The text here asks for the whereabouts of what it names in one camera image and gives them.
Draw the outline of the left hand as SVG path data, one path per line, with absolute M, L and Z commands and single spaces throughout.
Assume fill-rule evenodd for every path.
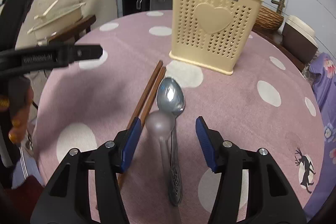
M 1 85 L 7 87 L 7 81 L 1 80 Z M 4 95 L 3 89 L 4 88 L 1 87 L 1 112 L 4 112 L 10 108 L 10 99 L 8 96 Z M 29 86 L 25 95 L 23 106 L 16 112 L 14 116 L 11 117 L 12 128 L 9 131 L 8 136 L 13 144 L 19 144 L 25 138 L 33 99 L 34 91 L 32 87 Z

